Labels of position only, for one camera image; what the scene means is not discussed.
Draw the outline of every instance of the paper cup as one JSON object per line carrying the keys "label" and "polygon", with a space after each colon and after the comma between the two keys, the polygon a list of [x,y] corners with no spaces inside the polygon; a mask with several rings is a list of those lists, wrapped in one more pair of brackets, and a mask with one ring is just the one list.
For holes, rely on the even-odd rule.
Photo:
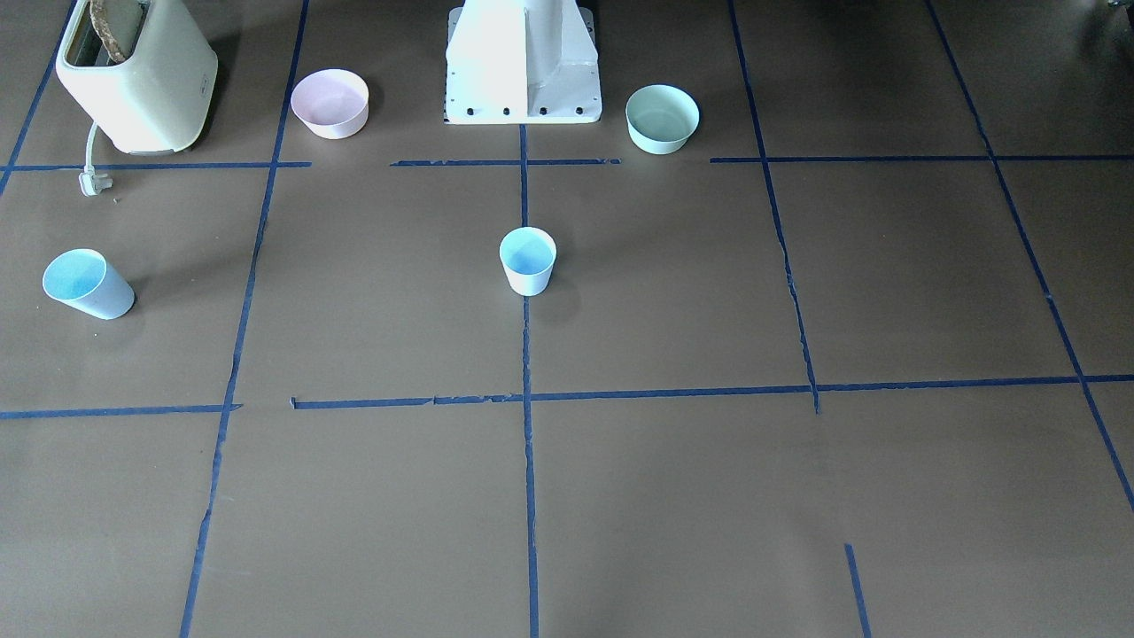
{"label": "paper cup", "polygon": [[648,153],[665,155],[680,148],[697,129],[701,111],[688,93],[667,84],[638,88],[626,102],[631,139]]}
{"label": "paper cup", "polygon": [[291,91],[291,112],[320,137],[341,139],[362,129],[370,111],[370,88],[340,68],[303,78]]}
{"label": "paper cup", "polygon": [[134,288],[91,248],[67,250],[52,260],[43,271],[43,291],[99,318],[121,316],[134,305]]}
{"label": "paper cup", "polygon": [[548,287],[555,262],[556,241],[539,228],[516,228],[500,241],[500,263],[508,284],[524,296],[535,296]]}

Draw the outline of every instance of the blue tape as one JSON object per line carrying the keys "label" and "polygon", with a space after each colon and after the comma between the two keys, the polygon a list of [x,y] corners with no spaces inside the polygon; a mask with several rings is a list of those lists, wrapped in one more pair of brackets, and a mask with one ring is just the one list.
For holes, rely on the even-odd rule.
{"label": "blue tape", "polygon": [[[770,163],[900,163],[912,161],[989,161],[988,155],[782,155]],[[709,158],[709,163],[760,163],[760,158]]]}
{"label": "blue tape", "polygon": [[79,408],[74,410],[16,410],[0,412],[0,422],[17,419],[68,419],[74,417],[136,417],[141,415],[209,415],[223,406],[149,406],[142,408]]}
{"label": "blue tape", "polygon": [[291,398],[293,410],[348,410],[353,408],[398,408],[404,406],[429,406],[433,399],[417,397],[409,399],[362,399],[357,401],[296,401]]}
{"label": "blue tape", "polygon": [[62,28],[59,29],[59,37],[56,39],[54,48],[51,49],[51,59],[48,60],[48,68],[43,69],[43,76],[40,77],[40,85],[35,88],[35,96],[32,97],[32,104],[27,108],[27,114],[24,116],[24,125],[20,126],[19,135],[16,136],[16,145],[12,146],[11,155],[8,156],[8,163],[5,165],[3,175],[0,175],[0,195],[3,195],[5,188],[8,187],[8,178],[11,176],[12,167],[16,165],[16,159],[19,158],[19,152],[24,148],[24,142],[27,139],[27,131],[32,128],[32,118],[35,117],[35,111],[40,108],[40,100],[43,99],[43,91],[46,90],[48,80],[51,79],[51,71],[56,66],[56,56],[59,54],[59,48],[64,42],[64,35],[67,33],[67,23],[70,22],[70,15],[71,11],[75,10],[76,2],[77,0],[71,0],[67,8],[67,18],[64,20]]}
{"label": "blue tape", "polygon": [[936,382],[880,382],[872,384],[821,384],[820,392],[872,392],[880,390],[929,390],[963,388],[1007,388],[1077,384],[1077,377],[1016,377],[1005,380],[950,380]]}
{"label": "blue tape", "polygon": [[1134,155],[997,155],[1000,161],[1132,161]]}
{"label": "blue tape", "polygon": [[1134,382],[1134,375],[1088,375],[1086,382],[1090,384],[1115,384]]}
{"label": "blue tape", "polygon": [[527,165],[602,165],[607,163],[621,163],[619,159],[544,159],[544,160],[399,160],[390,165],[395,168],[440,168],[447,165],[521,165],[526,161]]}
{"label": "blue tape", "polygon": [[[214,161],[196,163],[96,163],[100,170],[201,170],[212,168],[311,168],[310,161]],[[15,172],[82,170],[81,163],[45,163],[12,167]]]}
{"label": "blue tape", "polygon": [[201,528],[197,533],[197,547],[193,556],[193,571],[189,576],[189,588],[185,597],[185,611],[181,615],[180,638],[188,638],[193,626],[193,610],[196,605],[197,589],[201,586],[201,569],[204,564],[205,547],[209,543],[209,528],[212,524],[213,508],[217,503],[217,486],[220,480],[220,467],[222,448],[228,437],[228,424],[231,416],[231,407],[236,395],[236,381],[240,374],[240,359],[244,354],[244,338],[248,329],[248,315],[252,311],[252,294],[256,284],[256,263],[260,258],[260,248],[264,240],[264,228],[268,226],[268,211],[271,207],[272,192],[276,185],[276,170],[279,164],[280,152],[284,147],[284,131],[287,128],[288,105],[291,97],[291,88],[295,85],[296,69],[299,66],[299,50],[303,46],[303,33],[307,24],[307,8],[310,0],[303,0],[303,8],[299,11],[299,26],[296,31],[295,48],[291,51],[291,67],[288,70],[287,84],[285,85],[284,101],[280,105],[279,125],[276,130],[276,146],[272,151],[271,165],[268,168],[268,182],[264,186],[264,201],[260,209],[260,224],[256,228],[256,241],[252,248],[252,260],[248,265],[248,280],[244,290],[244,305],[240,309],[240,323],[236,333],[236,346],[232,349],[232,373],[229,376],[228,386],[225,391],[225,409],[221,411],[220,424],[217,428],[217,446],[213,449],[212,478],[209,485],[209,507],[205,516],[201,520]]}
{"label": "blue tape", "polygon": [[847,555],[847,568],[850,570],[850,586],[854,587],[854,601],[858,606],[858,623],[862,626],[862,638],[871,638],[870,618],[866,615],[866,599],[862,595],[862,581],[858,579],[858,563],[854,558],[854,547],[849,543],[843,546]]}
{"label": "blue tape", "polygon": [[771,205],[772,222],[776,224],[776,238],[784,250],[784,273],[787,277],[787,289],[795,305],[796,324],[799,327],[799,347],[803,350],[803,363],[807,369],[807,383],[811,385],[811,398],[815,414],[820,414],[819,389],[815,388],[815,369],[811,364],[811,348],[807,346],[807,331],[803,324],[803,311],[799,307],[799,294],[795,287],[795,275],[792,274],[792,258],[788,256],[787,239],[784,237],[784,224],[780,221],[779,204],[776,202],[776,187],[772,185],[772,171],[768,163],[768,151],[764,147],[764,135],[760,127],[760,114],[756,112],[756,97],[752,90],[752,78],[748,74],[748,62],[744,54],[744,43],[741,41],[741,23],[736,18],[736,3],[728,0],[728,14],[733,20],[733,37],[736,41],[736,54],[741,60],[741,74],[744,76],[744,91],[748,97],[748,111],[752,114],[752,128],[756,134],[756,146],[760,148],[760,163],[764,171],[764,186],[768,188],[768,202]]}
{"label": "blue tape", "polygon": [[391,163],[396,168],[442,167],[442,165],[518,165],[519,160],[400,160]]}
{"label": "blue tape", "polygon": [[531,297],[524,297],[524,459],[527,493],[527,610],[531,638],[540,636],[540,579],[535,552],[535,456],[532,449]]}
{"label": "blue tape", "polygon": [[[1134,375],[1099,375],[1084,377],[1089,383],[1132,383]],[[1013,388],[1077,384],[1078,377],[1007,377],[985,380],[938,380],[931,382],[875,382],[865,384],[816,384],[815,390],[824,392],[878,392],[888,390],[948,390],[966,388]],[[542,401],[593,401],[620,399],[678,399],[686,397],[752,397],[764,394],[806,394],[810,385],[782,386],[736,386],[668,390],[615,390],[591,392],[543,392],[531,393],[532,402]],[[457,406],[477,403],[517,403],[524,394],[479,394],[457,397],[414,397],[399,399],[361,399],[340,401],[296,401],[295,410],[341,410],[349,408],[395,408],[406,406]]]}
{"label": "blue tape", "polygon": [[1040,282],[1040,288],[1043,290],[1044,298],[1047,298],[1048,308],[1051,311],[1051,317],[1056,323],[1056,329],[1059,331],[1059,339],[1063,340],[1064,349],[1067,351],[1067,358],[1070,360],[1072,368],[1075,371],[1075,378],[1078,381],[1080,388],[1083,391],[1083,397],[1086,399],[1086,405],[1091,410],[1091,416],[1094,418],[1094,425],[1099,431],[1099,436],[1102,439],[1107,454],[1110,457],[1110,463],[1114,466],[1115,474],[1118,476],[1118,483],[1122,485],[1123,492],[1126,494],[1126,502],[1129,505],[1131,511],[1134,511],[1134,490],[1132,490],[1129,479],[1126,477],[1126,470],[1123,469],[1122,460],[1118,458],[1118,451],[1115,450],[1115,445],[1110,440],[1110,433],[1107,432],[1107,425],[1102,420],[1102,415],[1099,414],[1098,406],[1094,403],[1094,397],[1091,394],[1091,388],[1083,374],[1083,368],[1080,365],[1078,357],[1075,355],[1075,349],[1070,343],[1070,337],[1067,334],[1067,329],[1064,326],[1063,317],[1059,314],[1059,307],[1056,305],[1056,299],[1051,294],[1051,288],[1048,286],[1048,280],[1043,275],[1043,269],[1040,267],[1039,257],[1036,257],[1035,250],[1032,248],[1032,241],[1027,237],[1027,230],[1024,228],[1024,221],[1019,216],[1019,210],[1017,210],[1016,202],[1012,196],[1012,190],[1008,188],[1008,181],[1005,179],[1004,171],[1000,169],[1000,162],[992,148],[992,142],[990,141],[988,131],[984,128],[984,122],[981,120],[980,112],[976,110],[976,103],[973,101],[973,96],[968,92],[968,85],[965,83],[965,78],[960,73],[960,67],[957,65],[957,58],[953,54],[953,48],[949,45],[949,39],[945,35],[945,28],[941,26],[941,20],[938,18],[932,0],[925,0],[925,9],[929,11],[930,18],[933,20],[933,26],[937,28],[938,36],[941,39],[941,46],[945,48],[945,53],[949,58],[949,65],[953,67],[953,74],[957,78],[957,84],[960,85],[960,91],[965,95],[965,102],[968,104],[968,110],[972,112],[973,121],[976,124],[976,129],[981,135],[981,139],[984,142],[984,150],[988,152],[989,159],[992,160],[992,168],[996,171],[997,180],[1000,182],[1000,189],[1004,192],[1004,198],[1008,204],[1008,210],[1012,212],[1012,219],[1016,223],[1016,230],[1019,232],[1019,239],[1024,244],[1024,249],[1027,252],[1027,258],[1031,261],[1032,269],[1035,271],[1035,278]]}
{"label": "blue tape", "polygon": [[519,125],[519,224],[527,226],[527,126],[524,124]]}
{"label": "blue tape", "polygon": [[758,394],[810,393],[811,386],[763,386],[722,389],[624,390],[598,392],[548,392],[532,395],[532,401],[591,401],[596,399],[675,399],[682,397],[744,397]]}

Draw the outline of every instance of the cup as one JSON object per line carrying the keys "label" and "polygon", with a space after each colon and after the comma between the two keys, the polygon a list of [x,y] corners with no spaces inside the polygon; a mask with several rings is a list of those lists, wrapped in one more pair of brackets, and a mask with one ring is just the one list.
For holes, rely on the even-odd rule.
{"label": "cup", "polygon": [[665,155],[680,148],[700,122],[697,103],[676,86],[643,86],[626,101],[631,139],[648,153]]}
{"label": "cup", "polygon": [[548,287],[555,262],[556,241],[539,228],[516,228],[500,241],[500,263],[508,284],[524,296],[535,296]]}
{"label": "cup", "polygon": [[62,253],[43,271],[48,296],[99,318],[115,318],[134,305],[134,288],[91,248]]}
{"label": "cup", "polygon": [[291,91],[291,112],[327,139],[349,137],[366,124],[370,88],[357,75],[340,68],[315,71]]}

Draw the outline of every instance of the brown floor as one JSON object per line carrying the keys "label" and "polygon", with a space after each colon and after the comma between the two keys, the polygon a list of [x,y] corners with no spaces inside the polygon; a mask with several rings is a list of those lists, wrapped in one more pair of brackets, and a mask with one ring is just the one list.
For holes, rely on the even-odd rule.
{"label": "brown floor", "polygon": [[[451,0],[187,5],[206,134],[83,197],[67,2],[0,1],[0,636],[1132,633],[1124,9],[592,3],[599,122],[458,127]],[[43,294],[79,246],[126,315]]]}

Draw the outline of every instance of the power cord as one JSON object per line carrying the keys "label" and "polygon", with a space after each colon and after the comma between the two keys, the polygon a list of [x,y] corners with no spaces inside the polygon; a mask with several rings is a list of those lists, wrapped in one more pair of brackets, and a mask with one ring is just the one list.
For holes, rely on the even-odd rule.
{"label": "power cord", "polygon": [[83,172],[78,175],[78,188],[88,197],[98,195],[115,182],[110,175],[94,171],[94,134],[98,131],[99,122],[91,124],[91,133],[86,136],[86,163],[83,164]]}

